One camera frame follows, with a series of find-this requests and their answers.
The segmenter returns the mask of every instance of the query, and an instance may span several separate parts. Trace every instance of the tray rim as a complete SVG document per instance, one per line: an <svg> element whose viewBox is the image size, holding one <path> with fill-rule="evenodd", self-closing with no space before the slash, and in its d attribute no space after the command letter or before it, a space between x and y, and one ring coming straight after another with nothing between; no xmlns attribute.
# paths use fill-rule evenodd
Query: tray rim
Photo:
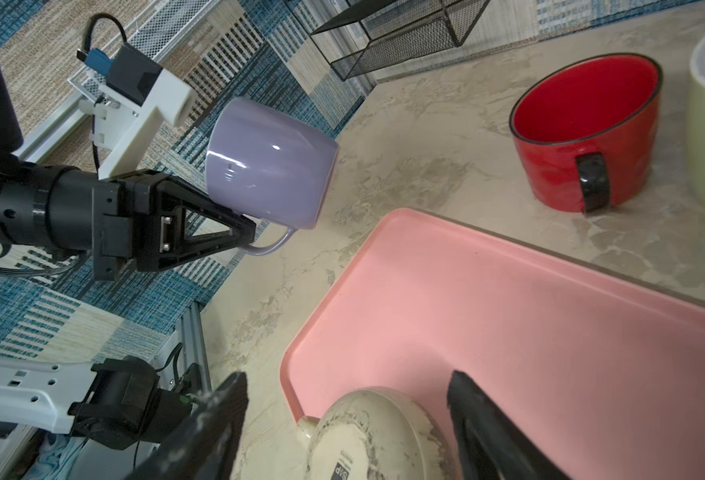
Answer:
<svg viewBox="0 0 705 480"><path fill-rule="evenodd" d="M545 261L566 265L568 266L568 268L574 269L573 271L578 274L589 275L599 280L607 281L616 288L626 289L626 292L628 293L643 295L646 298L649 298L648 295L651 294L651 298L656 297L658 299L664 300L665 302L671 302L673 306L682 307L685 309L692 309L697 312L705 313L705 307L702 305L698 305L694 302L689 302L677 298L676 296L668 295L666 293L654 290L647 286L630 282L618 276L607 274L605 272L596 270L595 268L591 268L589 266L567 260L567 258L564 258L564 256L560 254L547 254L544 251L538 250L537 248L532 248L531 246L519 244L513 240L509 240L497 234L493 234L492 232L488 232L486 230L476 230L471 226L467 226L458 223L457 221L449 220L441 216L429 214L421 210L415 210L413 208L408 207L397 208L383 216L382 219L377 223L377 225L366 238L366 241L363 242L363 245L361 245L361 247L358 249L352 260L350 260L347 267L345 267L345 270L342 272L336 282L334 282L334 284L328 290L328 292L320 301L318 306L312 311L307 321L305 321L304 325L302 325L302 328L299 330L299 332L297 332L297 334L289 343L289 346L286 348L286 351L283 353L283 356L280 360L279 369L280 386L283 390L283 397L286 399L286 402L289 406L291 415L295 423L299 422L300 418L304 416L304 411L302 410L302 406L300 404L298 396L296 395L296 391L293 389L289 375L289 364L294 352L301 346L302 341L312 331L312 328L318 323L318 321L320 320L321 313L328 307L328 304L335 299L337 293L342 289L342 287L346 283L345 281L347 280L347 278L353 274L355 267L360 263L361 259L363 258L363 255L371 249L372 245L377 240L377 238L382 234L383 231L389 228L391 223L405 217L411 217L416 220L430 222L444 228L449 227L460 232L466 231L467 233L470 233L472 235L480 236L487 241L491 240L492 242L505 244L507 246L511 246L514 250L524 251L527 254L533 254L535 257L544 258ZM568 278L574 280L574 276L568 276ZM625 301L633 300L631 298L632 296L618 296L615 292L606 292L606 294L614 296L616 298L620 298Z"/></svg>

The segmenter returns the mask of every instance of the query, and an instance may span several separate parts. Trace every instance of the black mug handle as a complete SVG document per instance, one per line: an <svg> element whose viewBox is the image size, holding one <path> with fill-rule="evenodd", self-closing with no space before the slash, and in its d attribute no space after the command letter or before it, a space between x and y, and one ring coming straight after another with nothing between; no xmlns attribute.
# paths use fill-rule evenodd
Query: black mug handle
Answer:
<svg viewBox="0 0 705 480"><path fill-rule="evenodd" d="M603 213L611 208L611 188L608 184L606 161L600 152L576 157L579 187L585 199L585 215Z"/></svg>

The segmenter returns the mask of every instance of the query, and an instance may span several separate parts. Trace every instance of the white bracket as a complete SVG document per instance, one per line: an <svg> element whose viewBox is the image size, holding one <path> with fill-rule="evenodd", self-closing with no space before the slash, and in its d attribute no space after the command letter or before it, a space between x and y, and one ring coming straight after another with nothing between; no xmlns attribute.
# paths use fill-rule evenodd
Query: white bracket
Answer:
<svg viewBox="0 0 705 480"><path fill-rule="evenodd" d="M94 144L112 150L99 167L100 180L135 171L163 122L181 126L197 98L190 85L166 69L141 107L106 84L99 90L110 103L81 101L80 110L94 115Z"/></svg>

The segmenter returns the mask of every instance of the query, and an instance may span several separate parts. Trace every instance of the blue connector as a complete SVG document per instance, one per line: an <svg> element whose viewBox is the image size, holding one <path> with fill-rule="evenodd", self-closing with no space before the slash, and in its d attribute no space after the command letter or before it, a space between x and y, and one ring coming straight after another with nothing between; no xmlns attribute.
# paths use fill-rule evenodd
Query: blue connector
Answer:
<svg viewBox="0 0 705 480"><path fill-rule="evenodd" d="M86 59L84 62L87 67L94 69L98 74L107 77L110 67L112 67L112 60L104 52L98 48L92 48L88 51Z"/></svg>

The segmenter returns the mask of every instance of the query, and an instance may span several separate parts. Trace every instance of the black wire basket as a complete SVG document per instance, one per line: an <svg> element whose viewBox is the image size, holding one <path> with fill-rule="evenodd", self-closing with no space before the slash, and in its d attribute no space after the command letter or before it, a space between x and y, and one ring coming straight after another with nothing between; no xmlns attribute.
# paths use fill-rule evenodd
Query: black wire basket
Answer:
<svg viewBox="0 0 705 480"><path fill-rule="evenodd" d="M367 46L330 62L340 79L459 47L489 0L358 0L312 34L360 22Z"/></svg>

